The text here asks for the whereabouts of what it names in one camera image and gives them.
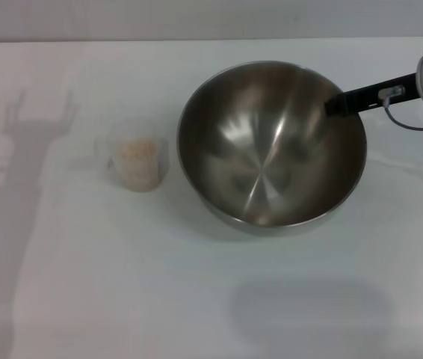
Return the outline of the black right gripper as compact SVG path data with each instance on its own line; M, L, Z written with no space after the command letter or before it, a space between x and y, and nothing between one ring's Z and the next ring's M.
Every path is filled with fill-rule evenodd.
M339 93L324 103L324 110L328 117L348 116L383 107L386 99L389 104L395 104L418 98L416 73L411 73L367 87Z

